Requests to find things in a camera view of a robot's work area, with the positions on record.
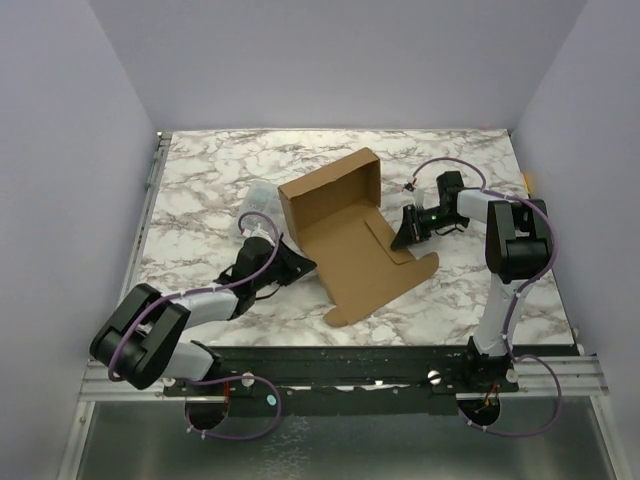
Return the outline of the brown cardboard box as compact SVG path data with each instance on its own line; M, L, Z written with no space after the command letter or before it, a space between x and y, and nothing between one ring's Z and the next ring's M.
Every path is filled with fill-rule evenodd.
M352 325L429 280L435 253L393 251L395 232L379 211L381 162L362 148L278 187L289 235L317 264L335 307L332 327Z

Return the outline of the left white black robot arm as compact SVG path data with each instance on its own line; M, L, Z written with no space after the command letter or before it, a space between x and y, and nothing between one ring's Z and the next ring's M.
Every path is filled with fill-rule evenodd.
M199 394L210 394L221 380L216 355L198 343L182 342L184 330L234 320L260 299L260 290L289 286L316 267L282 240L271 244L250 237L235 263L209 286L163 295L147 283L136 285L92 340L90 355L108 368L110 380L138 390L174 378L185 379Z

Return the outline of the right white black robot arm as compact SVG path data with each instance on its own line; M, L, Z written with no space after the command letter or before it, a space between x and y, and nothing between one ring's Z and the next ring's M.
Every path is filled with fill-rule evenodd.
M481 391L507 376L511 342L524 301L533 284L555 261L554 233L542 200L501 197L464 185L461 173L447 171L436 179L439 203L417 203L402 209L400 227L391 242L400 250L466 228L472 220L486 227L485 261L491 273L487 302L459 367L461 383Z

